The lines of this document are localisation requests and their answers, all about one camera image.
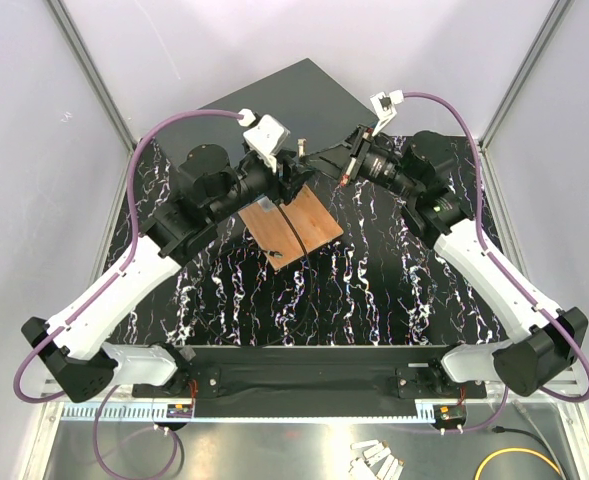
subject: white plastic parts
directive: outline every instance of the white plastic parts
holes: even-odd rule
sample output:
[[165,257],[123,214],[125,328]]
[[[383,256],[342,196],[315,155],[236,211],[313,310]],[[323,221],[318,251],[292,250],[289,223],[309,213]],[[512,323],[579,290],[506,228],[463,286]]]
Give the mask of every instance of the white plastic parts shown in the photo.
[[385,448],[387,448],[387,443],[380,442],[374,445],[372,448],[368,448],[363,452],[363,456],[365,459],[372,458],[374,455],[381,453]]
[[380,442],[378,440],[365,440],[364,442],[356,442],[350,445],[352,450],[358,450],[360,448],[367,448],[373,447],[374,445],[378,445]]
[[374,106],[374,113],[378,117],[378,123],[374,128],[372,136],[378,135],[378,133],[385,128],[385,126],[392,121],[396,116],[396,107],[403,101],[403,92],[400,90],[394,90],[390,94],[385,92],[379,92],[376,95],[370,97],[370,101]]
[[391,455],[391,454],[392,454],[392,451],[386,447],[384,450],[377,453],[373,457],[370,457],[367,460],[365,460],[365,463],[367,463],[370,467],[373,467],[378,462],[380,462],[381,460],[383,460],[384,458],[386,458],[388,455]]
[[376,475],[367,468],[367,465],[362,458],[352,460],[350,465],[352,466],[352,468],[350,468],[350,475],[355,480],[377,480]]
[[390,471],[390,468],[392,468],[392,465],[394,465],[395,462],[396,459],[392,455],[388,455],[378,473],[376,474],[376,478],[378,478],[378,480],[383,480],[385,477],[387,477],[387,473]]

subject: reflective metal surface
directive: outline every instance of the reflective metal surface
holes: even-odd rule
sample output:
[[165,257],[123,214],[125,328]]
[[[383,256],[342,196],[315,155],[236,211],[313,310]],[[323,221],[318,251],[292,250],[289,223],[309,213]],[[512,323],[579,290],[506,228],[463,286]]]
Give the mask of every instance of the reflective metal surface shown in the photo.
[[[569,445],[561,417],[552,404],[528,404],[527,408],[547,436],[572,479],[579,478],[570,460]],[[491,414],[487,405],[469,406],[468,425]],[[516,410],[509,406],[501,417],[506,427],[529,430]],[[108,452],[140,423],[103,423],[99,432],[101,450]],[[403,432],[397,425],[291,425],[291,424],[191,424],[181,429],[182,458],[164,477],[184,480],[249,479],[349,479],[349,462],[354,457],[350,444],[379,439],[389,443],[392,453],[405,461],[401,480],[471,479],[480,462],[494,450],[527,447],[540,451],[531,439],[518,434],[477,433],[469,435],[418,435]],[[90,422],[61,422],[44,478],[85,480],[109,478],[92,454]],[[107,456],[107,464],[121,475],[134,478],[154,474],[171,453],[171,441],[161,434],[141,435]],[[555,480],[556,473],[537,458],[508,454],[493,460],[483,480]]]

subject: white wall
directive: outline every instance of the white wall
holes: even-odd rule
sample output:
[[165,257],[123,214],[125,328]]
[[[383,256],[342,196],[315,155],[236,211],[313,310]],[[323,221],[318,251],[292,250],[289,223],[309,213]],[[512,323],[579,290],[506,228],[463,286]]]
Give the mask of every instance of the white wall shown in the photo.
[[530,276],[589,317],[589,0],[572,6],[490,154]]
[[[65,0],[135,135],[309,57],[368,106],[423,90],[460,108],[475,135],[552,0]],[[391,133],[460,134],[412,100]]]
[[0,480],[35,412],[12,393],[20,327],[87,287],[125,162],[45,3],[0,1]]

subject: copper-colored board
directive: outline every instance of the copper-colored board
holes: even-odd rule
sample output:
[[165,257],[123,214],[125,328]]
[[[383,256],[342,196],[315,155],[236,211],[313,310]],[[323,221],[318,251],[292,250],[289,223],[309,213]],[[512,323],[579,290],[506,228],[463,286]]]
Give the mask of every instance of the copper-colored board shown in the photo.
[[[308,252],[343,234],[341,226],[307,185],[292,203],[283,206],[283,210]],[[283,254],[283,258],[268,256],[274,270],[279,270],[303,256],[296,237],[276,208],[265,211],[258,203],[253,203],[241,210],[239,215],[263,250],[276,250]]]

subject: purple cable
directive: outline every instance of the purple cable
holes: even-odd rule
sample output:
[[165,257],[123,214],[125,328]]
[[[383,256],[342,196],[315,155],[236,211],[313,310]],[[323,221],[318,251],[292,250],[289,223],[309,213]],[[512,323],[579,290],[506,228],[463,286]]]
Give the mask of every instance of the purple cable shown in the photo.
[[174,448],[172,449],[172,455],[170,455],[170,459],[167,461],[167,464],[157,474],[152,475],[151,477],[145,477],[145,478],[140,478],[140,479],[135,479],[135,478],[131,478],[131,477],[124,477],[123,475],[119,475],[118,473],[113,471],[110,467],[107,466],[105,461],[103,461],[103,457],[101,456],[101,452],[99,451],[99,448],[98,448],[99,419],[101,418],[101,414],[103,413],[103,409],[105,408],[105,405],[107,405],[107,401],[109,400],[109,398],[112,396],[112,394],[116,391],[116,389],[118,387],[119,387],[119,385],[112,387],[112,389],[107,393],[107,395],[105,395],[105,398],[101,402],[101,406],[98,407],[98,411],[96,412],[96,417],[94,417],[94,423],[92,426],[92,446],[94,447],[94,456],[96,457],[96,461],[98,462],[98,464],[101,466],[101,468],[103,469],[103,471],[105,473],[107,473],[108,475],[110,475],[113,478],[116,478],[118,480],[158,480],[163,475],[165,475],[165,473],[170,469],[170,467],[172,466],[172,463],[174,463],[174,460],[176,459],[176,452],[178,451],[179,440],[178,440],[178,436],[176,435],[176,433],[174,433],[172,430],[169,430],[169,429],[166,430],[167,432],[170,433],[172,440],[174,440]]
[[[436,95],[431,95],[429,93],[421,93],[421,92],[408,92],[403,94],[405,98],[426,98],[428,100],[432,100],[437,102],[447,108],[456,121],[465,132],[465,136],[467,137],[467,141],[470,143],[470,148],[472,150],[472,156],[474,157],[474,170],[476,171],[476,236],[478,237],[478,243],[481,245],[483,250],[487,250],[487,242],[483,237],[483,182],[481,176],[481,158],[478,154],[476,149],[476,145],[474,144],[474,137],[472,137],[472,132],[465,124],[463,117],[461,117],[460,113],[447,101],[443,100],[441,97]],[[487,256],[492,260],[492,263],[496,265],[496,267],[501,271],[501,273],[507,278],[512,285],[527,299],[528,302],[532,304],[532,306],[536,306],[538,302],[536,299],[521,285],[516,278],[505,268],[505,266],[500,262],[500,260],[492,253],[488,252]],[[561,336],[565,339],[568,343],[572,351],[576,354],[576,357],[579,359],[583,368],[585,369],[585,373],[587,374],[587,391],[576,397],[571,397],[567,395],[563,395],[557,392],[554,392],[546,387],[541,387],[540,389],[551,395],[554,398],[559,400],[563,400],[565,402],[572,402],[572,403],[579,403],[589,400],[589,360],[581,350],[581,347],[574,341],[572,336],[563,328],[563,326],[559,323],[558,320],[549,313],[545,309],[540,310],[541,315],[545,317],[545,319],[561,334]]]
[[[138,162],[141,159],[141,155],[143,154],[143,150],[145,147],[152,141],[152,139],[160,132],[163,128],[167,127],[168,125],[178,122],[180,120],[186,118],[194,118],[194,117],[226,117],[232,118],[236,120],[240,120],[243,118],[243,115],[236,112],[228,112],[226,110],[192,110],[189,112],[178,113],[166,120],[163,120],[161,123],[156,125],[152,130],[149,131],[147,135],[145,135],[141,141],[136,146],[134,153],[132,153],[132,158],[130,159],[130,164],[127,168],[127,205],[130,214],[130,221],[132,225],[132,243],[130,244],[130,253],[128,254],[127,258],[123,262],[123,264],[119,267],[121,272],[125,271],[125,269],[132,263],[134,260],[134,256],[136,255],[136,247],[138,245],[138,212],[136,211],[136,199],[134,198],[134,178],[136,176],[136,168],[138,166]],[[92,295],[87,301],[81,305],[76,312],[74,312],[67,320],[65,320],[66,325],[71,325],[78,317],[87,310],[94,301],[100,297],[107,288],[112,285],[119,277],[118,274],[114,274],[111,276],[107,282],[105,282],[101,287]],[[47,397],[30,397],[23,393],[21,390],[21,378],[25,373],[25,370],[29,366],[29,364],[34,360],[34,358],[57,336],[63,332],[64,328],[59,327],[54,332],[49,334],[45,337],[34,349],[25,357],[23,362],[16,370],[14,374],[14,382],[13,382],[13,389],[14,394],[22,401],[27,403],[44,403],[49,402],[51,400],[55,400],[60,398],[64,395],[64,392],[58,392]]]

